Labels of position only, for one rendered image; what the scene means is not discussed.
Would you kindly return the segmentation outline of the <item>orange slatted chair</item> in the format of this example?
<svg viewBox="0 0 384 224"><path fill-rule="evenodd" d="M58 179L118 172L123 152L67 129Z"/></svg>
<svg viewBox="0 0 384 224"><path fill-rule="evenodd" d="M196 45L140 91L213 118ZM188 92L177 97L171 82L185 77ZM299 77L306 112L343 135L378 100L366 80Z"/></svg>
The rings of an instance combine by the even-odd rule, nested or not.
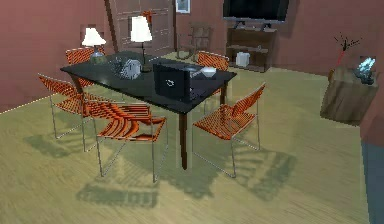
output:
<svg viewBox="0 0 384 224"><path fill-rule="evenodd" d="M84 104L86 112L93 120L100 176L106 176L127 142L150 142L152 181L156 183L168 152L169 131L166 131L165 150L159 163L159 170L155 162L155 142L162 129L168 128L167 118L153 115L151 107L146 103L126 105L124 102L85 100ZM123 145L108 165L103 164L100 149L101 142L106 139L123 141Z"/></svg>
<svg viewBox="0 0 384 224"><path fill-rule="evenodd" d="M105 54L103 47L98 47L98 51ZM90 60L91 55L94 53L93 47L83 47L76 49L69 49L65 51L66 59L69 65L83 63ZM93 82L78 78L82 88L94 85Z"/></svg>
<svg viewBox="0 0 384 224"><path fill-rule="evenodd" d="M52 97L49 97L54 137L56 139L60 139L65 135L70 134L77 128L81 128L83 151L84 152L90 151L90 148L86 146L85 124L91 120L91 116L88 112L87 106L83 102L84 95L79 93L77 89L70 82L49 77L41 73L38 74L38 78L50 92L59 94L65 97L65 99L59 103L55 103ZM57 129L57 124L56 124L55 109L60 109L64 112L68 112L68 113L79 116L80 123L72 127L71 129L69 129L68 131L59 134Z"/></svg>
<svg viewBox="0 0 384 224"><path fill-rule="evenodd" d="M230 178L236 177L236 163L233 142L244 144L255 151L261 149L260 142L260 122L259 122L259 100L265 90L266 83L263 82L259 87L247 96L236 101L232 106L221 104L218 109L204 115L200 120L193 123L193 126L199 128L221 140L229 141L232 159L232 172L227 172L217 164L208 160L199 154L194 148L192 153L203 161L207 162L216 169L222 171ZM257 126L257 145L252 145L237 137L243 130L256 121Z"/></svg>
<svg viewBox="0 0 384 224"><path fill-rule="evenodd" d="M204 67L214 67L221 71L227 71L229 68L229 58L207 51L197 53L197 63Z"/></svg>

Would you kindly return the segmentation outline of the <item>silver round table clock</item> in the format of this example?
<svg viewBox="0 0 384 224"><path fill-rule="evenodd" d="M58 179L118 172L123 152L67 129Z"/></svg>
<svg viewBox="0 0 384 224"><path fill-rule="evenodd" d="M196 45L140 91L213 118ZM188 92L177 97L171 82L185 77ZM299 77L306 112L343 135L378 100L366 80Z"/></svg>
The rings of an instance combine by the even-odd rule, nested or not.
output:
<svg viewBox="0 0 384 224"><path fill-rule="evenodd" d="M128 59L120 72L120 75L126 79L136 79L141 73L141 63L138 60Z"/></svg>

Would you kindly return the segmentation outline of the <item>white shade glass base lamp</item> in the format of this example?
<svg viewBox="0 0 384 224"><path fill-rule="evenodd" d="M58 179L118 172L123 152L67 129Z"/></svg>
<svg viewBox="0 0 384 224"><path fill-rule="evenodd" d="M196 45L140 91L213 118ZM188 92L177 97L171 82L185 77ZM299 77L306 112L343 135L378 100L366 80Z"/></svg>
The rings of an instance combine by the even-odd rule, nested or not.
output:
<svg viewBox="0 0 384 224"><path fill-rule="evenodd" d="M83 46L92 47L94 52L90 55L90 62L93 64L103 64L107 62L105 55L99 50L106 40L103 39L95 28L87 28L82 41Z"/></svg>

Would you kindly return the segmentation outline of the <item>white box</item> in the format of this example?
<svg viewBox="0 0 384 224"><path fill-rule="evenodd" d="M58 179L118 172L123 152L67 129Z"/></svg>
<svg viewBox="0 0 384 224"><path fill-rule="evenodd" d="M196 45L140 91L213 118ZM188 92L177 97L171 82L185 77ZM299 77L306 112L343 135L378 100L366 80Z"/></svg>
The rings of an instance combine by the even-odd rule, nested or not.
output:
<svg viewBox="0 0 384 224"><path fill-rule="evenodd" d="M236 65L246 67L249 64L250 54L245 52L238 52L236 55Z"/></svg>

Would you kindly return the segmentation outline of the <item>black laptop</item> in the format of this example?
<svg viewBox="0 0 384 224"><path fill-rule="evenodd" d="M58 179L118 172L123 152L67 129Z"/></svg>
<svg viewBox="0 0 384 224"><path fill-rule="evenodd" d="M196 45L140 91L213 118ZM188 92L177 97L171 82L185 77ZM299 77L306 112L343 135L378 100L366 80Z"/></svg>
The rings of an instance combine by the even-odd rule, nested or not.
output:
<svg viewBox="0 0 384 224"><path fill-rule="evenodd" d="M192 83L189 71L154 64L153 72L157 95L187 102L204 94L203 89L199 89Z"/></svg>

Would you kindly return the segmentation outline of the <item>brown wooden side table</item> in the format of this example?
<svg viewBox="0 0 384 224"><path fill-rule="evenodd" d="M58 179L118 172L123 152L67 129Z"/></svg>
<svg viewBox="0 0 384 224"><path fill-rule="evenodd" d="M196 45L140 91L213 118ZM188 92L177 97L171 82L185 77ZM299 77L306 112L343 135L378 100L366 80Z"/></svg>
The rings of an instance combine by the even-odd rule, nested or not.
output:
<svg viewBox="0 0 384 224"><path fill-rule="evenodd" d="M320 116L340 123L359 126L379 89L377 73L373 84L363 84L352 69L338 66L329 78Z"/></svg>

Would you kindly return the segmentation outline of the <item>dark brown shelf unit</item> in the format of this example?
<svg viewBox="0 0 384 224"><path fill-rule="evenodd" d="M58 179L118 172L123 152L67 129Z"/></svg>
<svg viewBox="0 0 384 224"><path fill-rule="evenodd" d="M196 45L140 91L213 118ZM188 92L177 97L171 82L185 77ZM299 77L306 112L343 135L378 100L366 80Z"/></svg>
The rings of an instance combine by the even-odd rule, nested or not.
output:
<svg viewBox="0 0 384 224"><path fill-rule="evenodd" d="M241 69L266 72L271 67L272 51L277 30L272 28L228 28L226 56L229 58L229 66L239 68L236 57L239 52L249 54L247 66Z"/></svg>

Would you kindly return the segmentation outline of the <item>black television set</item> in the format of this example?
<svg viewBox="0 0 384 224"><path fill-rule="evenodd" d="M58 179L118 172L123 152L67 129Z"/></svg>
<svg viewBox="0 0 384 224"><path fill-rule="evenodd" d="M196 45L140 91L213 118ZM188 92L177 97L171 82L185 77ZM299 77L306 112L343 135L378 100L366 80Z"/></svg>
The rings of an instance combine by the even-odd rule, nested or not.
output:
<svg viewBox="0 0 384 224"><path fill-rule="evenodd" d="M224 0L223 17L234 20L284 22L289 0Z"/></svg>

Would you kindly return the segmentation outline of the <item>black twig red stem plant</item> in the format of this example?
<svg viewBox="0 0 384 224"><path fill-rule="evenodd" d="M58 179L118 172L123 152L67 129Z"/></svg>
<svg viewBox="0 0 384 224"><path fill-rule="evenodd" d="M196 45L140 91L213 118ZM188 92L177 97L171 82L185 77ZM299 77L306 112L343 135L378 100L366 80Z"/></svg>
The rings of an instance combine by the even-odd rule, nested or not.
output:
<svg viewBox="0 0 384 224"><path fill-rule="evenodd" d="M347 52L348 49L357 46L360 44L362 38L351 39L345 36L344 34L340 34L338 37L335 37L335 41L341 46L340 53L337 58L336 65L339 66L342 62L342 59Z"/></svg>

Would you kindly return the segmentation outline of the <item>pale blue crystal ornament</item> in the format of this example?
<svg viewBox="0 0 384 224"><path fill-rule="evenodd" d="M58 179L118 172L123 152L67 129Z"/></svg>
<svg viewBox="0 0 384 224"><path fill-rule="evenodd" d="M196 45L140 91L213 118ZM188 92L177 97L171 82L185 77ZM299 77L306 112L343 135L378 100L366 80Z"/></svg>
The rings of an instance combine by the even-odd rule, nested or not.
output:
<svg viewBox="0 0 384 224"><path fill-rule="evenodd" d="M355 76L360 79L362 84L372 85L374 83L371 71L374 64L375 59L368 57L354 70Z"/></svg>

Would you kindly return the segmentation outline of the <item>brown room door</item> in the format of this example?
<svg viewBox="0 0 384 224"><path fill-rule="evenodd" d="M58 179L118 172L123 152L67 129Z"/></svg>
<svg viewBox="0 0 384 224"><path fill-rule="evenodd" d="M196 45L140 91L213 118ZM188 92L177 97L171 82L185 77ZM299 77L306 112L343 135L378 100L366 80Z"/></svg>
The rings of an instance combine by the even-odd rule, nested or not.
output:
<svg viewBox="0 0 384 224"><path fill-rule="evenodd" d="M162 56L176 49L176 0L104 0L115 52L140 52L141 44L131 40L132 18L143 16L152 40L144 43L145 52Z"/></svg>

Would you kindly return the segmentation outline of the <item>black dining table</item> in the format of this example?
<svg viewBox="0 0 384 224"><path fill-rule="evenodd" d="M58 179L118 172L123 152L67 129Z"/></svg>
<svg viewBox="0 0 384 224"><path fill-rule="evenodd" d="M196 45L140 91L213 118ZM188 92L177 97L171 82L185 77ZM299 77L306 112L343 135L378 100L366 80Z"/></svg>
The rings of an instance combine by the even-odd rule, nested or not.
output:
<svg viewBox="0 0 384 224"><path fill-rule="evenodd" d="M187 115L196 106L204 102L210 97L217 89L221 89L220 103L225 103L225 97L227 95L227 86L231 79L236 76L235 72L217 70L216 74L212 78L206 78L202 73L197 74L191 81L199 89L204 90L202 96L197 97L192 101L178 101L173 100L161 95L157 95L155 92L154 82L154 64L163 64L165 66L181 69L187 71L187 68L194 68L197 71L202 69L202 66L189 64L181 61L166 59L162 57L154 57L147 55L147 64L150 65L152 70L148 73L141 73L136 79L130 80L126 78L120 78L118 73L112 70L112 66L109 63L93 64L90 61L86 61L79 64L69 65L61 68L61 71L68 73L78 91L80 91L80 83L77 78L84 78L97 85L106 87L110 90L122 93L129 97L138 99L140 101L147 102L149 104L158 106L168 111L172 111L179 115L179 135L180 135L180 156L182 161L182 168L184 170L188 167L188 155L187 155Z"/></svg>

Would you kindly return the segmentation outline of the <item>brown wooden rocking chair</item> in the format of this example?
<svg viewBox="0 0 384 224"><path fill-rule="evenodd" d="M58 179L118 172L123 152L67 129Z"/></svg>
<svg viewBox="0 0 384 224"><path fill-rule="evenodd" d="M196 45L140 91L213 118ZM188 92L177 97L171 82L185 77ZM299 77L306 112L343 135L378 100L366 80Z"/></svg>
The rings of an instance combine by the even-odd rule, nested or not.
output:
<svg viewBox="0 0 384 224"><path fill-rule="evenodd" d="M191 22L188 34L177 35L176 58L197 61L199 51L207 51L210 46L212 28L204 22Z"/></svg>

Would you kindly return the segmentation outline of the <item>white shade thin stem lamp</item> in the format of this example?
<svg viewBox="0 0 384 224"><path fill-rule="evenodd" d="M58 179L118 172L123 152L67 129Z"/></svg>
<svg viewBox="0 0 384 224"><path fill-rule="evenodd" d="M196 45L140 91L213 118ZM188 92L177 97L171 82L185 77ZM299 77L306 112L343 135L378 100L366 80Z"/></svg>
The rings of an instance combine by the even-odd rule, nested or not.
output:
<svg viewBox="0 0 384 224"><path fill-rule="evenodd" d="M141 44L142 56L145 56L144 43L152 40L147 19L144 16L135 16L131 20L131 41Z"/></svg>

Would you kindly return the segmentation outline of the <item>framed wall picture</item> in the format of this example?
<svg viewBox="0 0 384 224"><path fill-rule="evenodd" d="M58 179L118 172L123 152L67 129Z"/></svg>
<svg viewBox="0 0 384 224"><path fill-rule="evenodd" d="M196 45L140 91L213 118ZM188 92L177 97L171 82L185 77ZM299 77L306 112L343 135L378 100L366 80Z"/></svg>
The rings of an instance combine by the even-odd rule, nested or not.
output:
<svg viewBox="0 0 384 224"><path fill-rule="evenodd" d="M176 12L188 14L191 10L190 0L176 0Z"/></svg>

